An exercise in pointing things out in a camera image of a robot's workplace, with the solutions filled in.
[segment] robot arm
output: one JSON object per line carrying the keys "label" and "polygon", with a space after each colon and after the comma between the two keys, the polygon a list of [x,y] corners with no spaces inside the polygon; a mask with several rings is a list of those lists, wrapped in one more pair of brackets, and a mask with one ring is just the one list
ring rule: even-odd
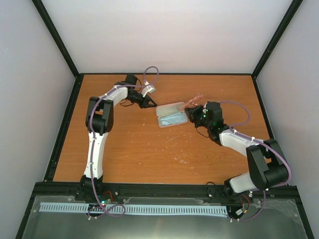
{"label": "robot arm", "polygon": [[[185,108],[185,112],[196,128],[200,126],[207,128],[208,136],[212,141],[221,146],[230,147],[247,157],[249,172],[230,178],[224,183],[225,196],[228,200],[234,199],[241,192],[256,188],[265,190],[287,180],[288,171],[277,156],[259,143],[237,135],[228,125],[224,124],[220,103],[207,102],[205,106]],[[274,139],[259,141],[283,157]],[[266,163],[265,158],[270,158],[271,162]]]}
{"label": "robot arm", "polygon": [[[85,124],[89,131],[89,152],[87,164],[85,167],[84,175],[81,178],[81,185],[84,188],[92,189],[91,177],[95,181],[96,188],[98,189],[102,184],[103,179],[103,152],[106,139],[109,132],[113,127],[114,121],[114,106],[116,106],[121,100],[129,100],[132,103],[137,103],[140,108],[156,107],[157,104],[147,95],[155,91],[153,85],[145,82],[147,85],[143,88],[142,92],[139,93],[134,90],[135,87],[120,87],[120,85],[136,85],[137,77],[134,75],[127,75],[125,81],[117,82],[113,89],[107,93],[106,97],[99,103],[96,108],[96,112],[102,114],[92,114],[92,110],[99,99],[102,97],[91,97],[89,101],[88,111],[86,115]],[[95,142],[93,145],[93,132],[90,130],[89,121],[92,120],[93,130],[95,132]],[[93,165],[93,175],[91,175],[90,166]]]}

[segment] wooden tabletop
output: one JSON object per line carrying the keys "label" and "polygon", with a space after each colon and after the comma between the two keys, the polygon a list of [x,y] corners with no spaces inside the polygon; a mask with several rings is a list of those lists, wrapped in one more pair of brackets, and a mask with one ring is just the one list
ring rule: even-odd
{"label": "wooden tabletop", "polygon": [[[154,79],[148,75],[148,81]],[[109,91],[125,75],[85,75],[64,142],[54,181],[78,182],[88,154],[85,126],[89,98]],[[268,139],[257,95],[250,76],[160,75],[151,97],[159,105],[186,102],[202,93],[205,100],[236,101],[251,113],[249,124],[236,129],[256,138]],[[247,115],[237,105],[222,104],[226,124],[243,122]],[[207,135],[204,128],[198,129]],[[104,182],[205,184],[248,171],[247,159],[198,134],[190,122],[159,128],[156,109],[138,105],[114,109],[114,126],[104,150]]]}

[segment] plastic container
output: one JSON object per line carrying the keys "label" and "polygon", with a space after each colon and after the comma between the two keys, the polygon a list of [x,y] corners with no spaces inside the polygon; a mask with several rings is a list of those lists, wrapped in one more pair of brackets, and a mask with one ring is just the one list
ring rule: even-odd
{"label": "plastic container", "polygon": [[178,109],[184,102],[168,104],[156,107],[156,115],[158,116],[158,123],[160,128],[170,127],[188,122],[185,112],[180,112]]}

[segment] purple cable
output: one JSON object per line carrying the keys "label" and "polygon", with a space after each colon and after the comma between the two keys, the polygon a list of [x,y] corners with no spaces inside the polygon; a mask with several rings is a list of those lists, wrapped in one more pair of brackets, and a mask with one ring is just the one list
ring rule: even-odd
{"label": "purple cable", "polygon": [[263,142],[261,142],[261,141],[255,139],[255,138],[249,137],[249,136],[247,136],[247,135],[245,135],[245,134],[243,134],[243,133],[240,133],[240,132],[236,131],[236,130],[233,128],[234,126],[239,126],[239,125],[247,124],[247,123],[250,121],[251,116],[250,116],[250,113],[249,113],[248,109],[247,109],[245,106],[243,106],[242,104],[240,104],[240,103],[238,103],[238,102],[235,102],[235,101],[220,101],[220,103],[236,104],[236,105],[240,106],[241,108],[243,108],[243,109],[246,111],[247,115],[248,115],[248,119],[247,119],[245,122],[243,122],[243,123],[233,123],[233,124],[231,124],[231,125],[229,126],[229,129],[230,129],[234,134],[236,134],[236,135],[238,135],[238,136],[240,136],[240,137],[243,137],[244,139],[252,140],[253,142],[258,143],[258,144],[264,146],[264,147],[267,148],[269,151],[271,151],[274,155],[276,155],[276,156],[280,159],[280,161],[282,161],[282,163],[284,164],[284,166],[286,167],[286,169],[287,169],[287,171],[288,171],[288,179],[287,179],[287,181],[286,181],[286,182],[283,182],[283,183],[280,183],[280,184],[278,184],[278,185],[275,185],[275,186],[273,186],[273,187],[280,187],[280,186],[284,186],[284,185],[287,185],[288,183],[290,183],[290,181],[291,181],[291,179],[292,179],[291,169],[290,169],[288,163],[285,161],[285,159],[284,159],[278,152],[276,152],[274,149],[272,149],[270,146],[266,145],[265,143],[263,143]]}
{"label": "purple cable", "polygon": [[155,79],[153,80],[153,82],[152,82],[152,84],[158,79],[158,77],[159,77],[159,69],[156,67],[156,66],[149,66],[149,67],[147,67],[146,68],[146,70],[144,70],[144,73],[143,73],[143,81],[144,81],[144,83],[146,82],[146,76],[145,76],[145,74],[146,74],[146,72],[149,70],[149,69],[151,69],[151,68],[154,68],[156,71],[157,71],[157,74],[156,74],[156,76],[155,76]]}
{"label": "purple cable", "polygon": [[249,123],[249,121],[250,121],[250,119],[251,119],[250,113],[249,113],[249,110],[248,110],[244,105],[242,105],[241,103],[238,103],[238,102],[236,102],[236,101],[220,101],[220,103],[221,103],[221,104],[222,104],[222,103],[230,103],[230,104],[238,105],[238,106],[240,106],[241,108],[243,108],[243,109],[246,111],[247,115],[248,115],[248,118],[247,118],[247,120],[246,120],[245,122],[243,122],[243,123],[233,123],[233,124],[231,124],[230,127],[245,125],[245,124]]}
{"label": "purple cable", "polygon": [[243,220],[239,220],[240,222],[246,222],[246,221],[252,220],[252,219],[254,219],[255,217],[257,217],[257,216],[261,213],[261,211],[264,209],[265,204],[266,204],[266,192],[263,191],[263,194],[264,194],[264,202],[263,202],[261,208],[259,209],[259,211],[258,211],[255,215],[251,216],[250,218],[243,219]]}
{"label": "purple cable", "polygon": [[[158,69],[156,66],[147,67],[146,70],[145,70],[144,73],[143,73],[144,80],[145,80],[145,74],[146,74],[147,70],[150,69],[150,68],[155,68],[155,69],[157,70],[157,75],[156,75],[155,79],[150,83],[150,85],[152,85],[152,84],[154,84],[155,81],[158,79],[160,72],[159,72],[159,69]],[[91,164],[90,164],[91,183],[92,183],[92,188],[93,188],[93,193],[94,193],[95,199],[96,199],[96,201],[97,201],[98,204],[99,204],[99,208],[101,208],[101,209],[104,211],[103,214],[97,216],[96,218],[100,218],[100,217],[102,217],[102,216],[104,216],[104,215],[106,215],[106,214],[109,215],[109,216],[118,218],[118,217],[121,217],[121,216],[123,216],[123,215],[125,214],[126,208],[125,208],[125,206],[122,205],[122,204],[116,204],[116,205],[113,205],[112,207],[110,207],[109,209],[106,210],[106,209],[104,208],[104,206],[102,205],[102,203],[100,202],[100,199],[99,199],[99,197],[98,197],[98,194],[97,194],[97,192],[96,192],[96,190],[95,190],[94,177],[93,177],[93,152],[94,152],[94,143],[95,143],[95,131],[94,131],[93,126],[92,126],[92,118],[93,118],[93,115],[94,115],[95,110],[96,110],[97,106],[99,105],[99,103],[100,103],[104,98],[106,98],[107,96],[109,96],[110,94],[112,94],[115,90],[117,90],[117,89],[119,89],[119,88],[123,88],[123,87],[140,87],[140,88],[145,88],[146,86],[147,86],[147,85],[144,85],[144,86],[139,86],[139,85],[121,85],[121,86],[117,86],[116,88],[112,88],[108,93],[106,93],[106,94],[103,95],[101,98],[99,98],[99,100],[96,102],[96,104],[94,105],[94,107],[93,107],[93,109],[92,109],[91,117],[90,117],[90,120],[89,120],[90,130],[91,130],[91,132],[93,133],[92,148],[91,148],[91,155],[90,155],[90,163],[91,163]],[[113,207],[123,207],[124,212],[123,212],[122,214],[120,214],[120,215],[115,216],[115,215],[109,213],[109,211],[110,211]]]}

